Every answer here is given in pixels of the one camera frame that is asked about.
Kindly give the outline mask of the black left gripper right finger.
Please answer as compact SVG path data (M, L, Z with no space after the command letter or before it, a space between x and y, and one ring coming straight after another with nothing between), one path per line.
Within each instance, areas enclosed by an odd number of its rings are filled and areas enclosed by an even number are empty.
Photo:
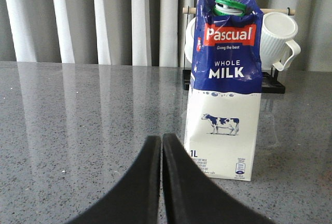
M162 143L168 223L271 223L206 177L175 134L165 134Z

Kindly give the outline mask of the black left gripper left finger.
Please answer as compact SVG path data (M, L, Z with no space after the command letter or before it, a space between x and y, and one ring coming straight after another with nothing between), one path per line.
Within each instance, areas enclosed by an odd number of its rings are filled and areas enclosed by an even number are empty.
M157 223L161 139L148 136L123 178L69 223Z

